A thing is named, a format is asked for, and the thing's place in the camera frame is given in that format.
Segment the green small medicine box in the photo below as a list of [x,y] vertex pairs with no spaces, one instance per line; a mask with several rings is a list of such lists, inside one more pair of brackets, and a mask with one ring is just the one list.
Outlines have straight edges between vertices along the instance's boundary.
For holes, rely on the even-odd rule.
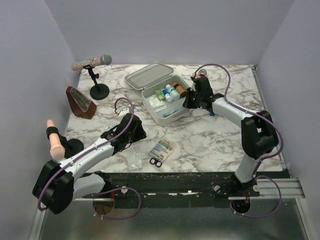
[[166,98],[165,98],[165,95],[164,95],[164,93],[162,92],[161,89],[156,90],[156,91],[155,91],[155,94],[156,94],[157,98],[158,98],[160,101],[163,101],[163,100],[166,99]]

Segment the white gauze pad packet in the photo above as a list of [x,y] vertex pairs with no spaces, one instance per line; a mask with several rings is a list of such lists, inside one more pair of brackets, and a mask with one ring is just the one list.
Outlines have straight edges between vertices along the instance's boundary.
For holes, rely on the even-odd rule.
[[159,100],[159,98],[155,95],[147,98],[146,100],[155,113],[165,110],[167,108],[166,104],[162,100]]

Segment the black scissors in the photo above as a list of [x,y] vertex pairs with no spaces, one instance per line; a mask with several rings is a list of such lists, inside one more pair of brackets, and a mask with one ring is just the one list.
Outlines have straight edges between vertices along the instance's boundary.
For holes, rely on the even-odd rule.
[[153,157],[149,160],[149,163],[151,165],[156,166],[157,168],[160,168],[162,166],[162,164],[163,164],[160,160],[158,160],[156,158],[153,158]]

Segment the blue white bandage roll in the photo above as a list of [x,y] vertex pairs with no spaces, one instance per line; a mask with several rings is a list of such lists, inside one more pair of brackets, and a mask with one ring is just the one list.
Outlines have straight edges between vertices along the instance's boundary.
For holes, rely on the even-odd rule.
[[168,103],[171,103],[173,101],[173,98],[171,97],[171,95],[168,93],[168,91],[166,89],[163,89],[162,90],[162,93],[165,97],[165,100],[168,102]]

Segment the white disinfectant bottle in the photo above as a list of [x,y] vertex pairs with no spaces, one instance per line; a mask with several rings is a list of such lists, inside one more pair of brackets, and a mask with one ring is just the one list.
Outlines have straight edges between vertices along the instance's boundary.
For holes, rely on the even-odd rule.
[[180,98],[180,94],[176,91],[176,89],[172,85],[167,84],[165,88],[174,101],[177,101]]

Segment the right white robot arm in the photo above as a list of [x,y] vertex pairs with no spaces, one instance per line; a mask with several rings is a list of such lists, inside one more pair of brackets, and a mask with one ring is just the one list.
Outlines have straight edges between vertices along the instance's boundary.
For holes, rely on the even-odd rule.
[[248,190],[262,157],[271,153],[279,144],[276,129],[268,111],[254,112],[226,99],[221,93],[213,93],[209,79],[198,77],[193,87],[186,90],[182,106],[186,109],[204,109],[236,124],[241,129],[242,161],[235,171],[237,178],[230,183],[230,191],[241,196]]

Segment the blue cotton swab bag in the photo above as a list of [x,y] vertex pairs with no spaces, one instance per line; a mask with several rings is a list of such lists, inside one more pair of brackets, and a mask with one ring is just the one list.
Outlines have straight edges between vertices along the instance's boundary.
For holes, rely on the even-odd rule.
[[170,115],[172,115],[172,114],[174,114],[174,113],[176,113],[176,112],[179,112],[180,110],[181,110],[181,108],[178,107],[178,108],[175,108],[175,109],[173,109],[173,110],[171,110],[171,111],[169,111],[169,112],[167,112],[167,113],[164,113],[162,116],[163,116],[164,118],[167,118],[167,117],[169,117]]

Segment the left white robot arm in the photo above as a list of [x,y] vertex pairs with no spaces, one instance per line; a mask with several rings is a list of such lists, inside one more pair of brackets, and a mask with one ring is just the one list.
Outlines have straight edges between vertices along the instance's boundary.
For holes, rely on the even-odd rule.
[[102,133],[90,147],[60,163],[54,160],[46,162],[32,190],[38,200],[38,209],[59,214],[76,198],[90,194],[107,197],[111,191],[108,182],[97,173],[87,177],[83,175],[101,161],[124,151],[146,136],[140,118],[127,113],[120,124]]

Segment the brown medicine bottle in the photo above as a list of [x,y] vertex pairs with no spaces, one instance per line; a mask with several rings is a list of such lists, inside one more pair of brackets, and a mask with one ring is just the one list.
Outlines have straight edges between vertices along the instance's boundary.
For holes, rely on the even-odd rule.
[[183,98],[187,95],[187,91],[180,84],[178,84],[177,82],[174,82],[172,85],[180,95],[180,98]]

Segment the grey medicine kit box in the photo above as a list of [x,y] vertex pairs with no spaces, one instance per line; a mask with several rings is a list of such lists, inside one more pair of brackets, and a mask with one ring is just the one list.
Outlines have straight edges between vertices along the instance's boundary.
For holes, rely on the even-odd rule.
[[183,107],[189,87],[174,69],[155,62],[125,77],[126,82],[141,91],[142,103],[159,126],[167,126],[189,115]]

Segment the clear plastic zip bag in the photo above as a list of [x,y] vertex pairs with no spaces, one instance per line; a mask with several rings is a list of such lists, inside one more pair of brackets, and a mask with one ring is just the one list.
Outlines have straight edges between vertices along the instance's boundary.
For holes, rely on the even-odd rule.
[[130,152],[127,155],[127,164],[130,171],[140,170],[143,168],[141,153],[139,151]]

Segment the band-aid box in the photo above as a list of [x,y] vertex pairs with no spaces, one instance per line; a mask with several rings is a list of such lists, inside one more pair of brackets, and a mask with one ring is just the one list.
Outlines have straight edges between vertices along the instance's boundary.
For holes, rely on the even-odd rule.
[[159,162],[165,161],[174,150],[174,146],[167,140],[159,140],[149,154]]

